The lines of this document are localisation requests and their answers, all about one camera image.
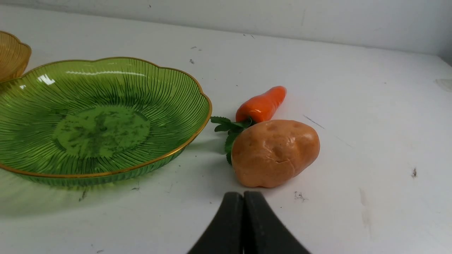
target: white wall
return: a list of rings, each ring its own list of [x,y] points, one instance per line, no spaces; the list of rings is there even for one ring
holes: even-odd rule
[[[0,0],[0,3],[439,54],[452,0]]]

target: orange carrot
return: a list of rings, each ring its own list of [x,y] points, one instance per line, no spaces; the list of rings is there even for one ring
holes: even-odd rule
[[[272,119],[279,105],[283,103],[286,93],[285,87],[275,86],[261,95],[254,96],[240,106],[235,114],[235,121],[242,122],[250,117],[254,122]]]

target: white surface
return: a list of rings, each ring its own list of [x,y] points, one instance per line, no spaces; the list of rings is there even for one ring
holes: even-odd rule
[[[243,101],[284,85],[275,118],[310,124],[321,141],[314,164],[262,189],[289,230],[313,254],[452,253],[452,93],[435,82],[452,68],[437,56],[5,6],[0,30],[32,47],[28,69],[132,56],[187,71],[213,115],[233,117]],[[1,171],[1,253],[186,253],[223,194],[245,190],[214,126],[164,168],[91,188],[81,201],[83,189]]]
[[[0,0],[41,9],[437,55],[450,0]]]

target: toy vegetable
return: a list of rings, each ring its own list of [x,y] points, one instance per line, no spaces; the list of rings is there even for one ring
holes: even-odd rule
[[[251,118],[254,122],[263,122],[272,119],[283,103],[286,93],[285,87],[275,86],[261,95],[254,96],[240,106],[235,114],[235,121],[242,122]]]
[[[232,146],[232,167],[247,187],[279,186],[311,165],[320,152],[317,132],[291,120],[271,120],[244,130]]]
[[[216,132],[228,132],[225,143],[226,159],[231,164],[231,149],[235,138],[246,128],[263,121],[270,120],[278,107],[283,103],[287,90],[283,86],[275,86],[267,92],[254,96],[243,103],[235,114],[235,121],[228,118],[211,117],[212,123],[218,123]]]

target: green leaves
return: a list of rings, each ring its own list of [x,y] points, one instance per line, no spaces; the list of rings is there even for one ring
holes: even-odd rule
[[[226,138],[226,142],[225,142],[225,152],[226,153],[230,153],[232,151],[232,145],[234,144],[234,140],[235,138],[238,137],[240,133],[237,132],[232,132],[231,134],[229,134]]]
[[[215,127],[215,132],[227,132],[228,136],[225,142],[226,160],[231,165],[231,152],[234,140],[244,131],[246,128],[255,124],[255,122],[248,118],[243,122],[231,122],[228,118],[224,117],[210,117],[210,122],[218,123]]]

